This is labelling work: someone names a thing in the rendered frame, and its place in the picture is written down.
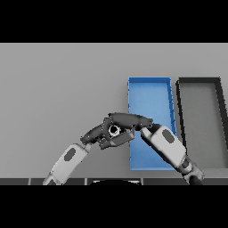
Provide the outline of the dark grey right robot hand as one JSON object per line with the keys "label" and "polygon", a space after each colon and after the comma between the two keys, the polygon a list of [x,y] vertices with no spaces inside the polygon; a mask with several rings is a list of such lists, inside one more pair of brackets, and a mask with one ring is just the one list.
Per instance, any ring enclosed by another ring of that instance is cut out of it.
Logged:
{"label": "dark grey right robot hand", "polygon": [[109,117],[114,125],[121,128],[131,129],[135,126],[136,131],[140,131],[142,128],[155,128],[161,127],[161,124],[154,124],[152,118],[146,118],[144,116],[128,113],[109,113]]}

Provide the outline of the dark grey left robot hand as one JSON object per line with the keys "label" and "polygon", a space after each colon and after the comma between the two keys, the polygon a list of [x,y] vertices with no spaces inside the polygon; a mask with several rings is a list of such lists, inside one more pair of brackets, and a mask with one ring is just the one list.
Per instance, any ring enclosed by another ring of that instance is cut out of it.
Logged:
{"label": "dark grey left robot hand", "polygon": [[124,143],[128,143],[134,139],[134,127],[125,129],[120,127],[120,134],[111,137],[109,134],[110,126],[115,126],[111,118],[105,118],[103,122],[89,130],[84,136],[80,138],[81,143],[84,145],[99,143],[102,150],[109,147],[118,147]]}

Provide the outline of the blue pipe with pale ring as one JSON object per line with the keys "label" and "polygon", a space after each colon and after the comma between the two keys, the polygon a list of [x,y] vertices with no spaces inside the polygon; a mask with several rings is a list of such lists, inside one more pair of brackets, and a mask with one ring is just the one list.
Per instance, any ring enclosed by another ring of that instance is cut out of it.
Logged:
{"label": "blue pipe with pale ring", "polygon": [[119,135],[120,134],[120,127],[119,126],[110,126],[109,134],[111,137]]}

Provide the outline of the blue bin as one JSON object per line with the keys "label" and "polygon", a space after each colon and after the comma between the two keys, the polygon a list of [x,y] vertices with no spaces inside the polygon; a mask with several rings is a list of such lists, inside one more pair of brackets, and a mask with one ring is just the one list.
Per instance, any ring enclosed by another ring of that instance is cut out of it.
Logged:
{"label": "blue bin", "polygon": [[[129,77],[128,112],[152,118],[176,134],[175,108],[170,77]],[[130,169],[134,171],[173,170],[142,138],[139,131],[129,143]]]}

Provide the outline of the dark grey bin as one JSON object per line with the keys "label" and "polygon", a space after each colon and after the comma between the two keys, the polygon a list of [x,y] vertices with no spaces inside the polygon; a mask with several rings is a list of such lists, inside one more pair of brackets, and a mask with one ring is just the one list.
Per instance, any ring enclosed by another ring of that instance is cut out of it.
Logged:
{"label": "dark grey bin", "polygon": [[220,77],[175,83],[183,145],[200,168],[228,169],[228,115]]}

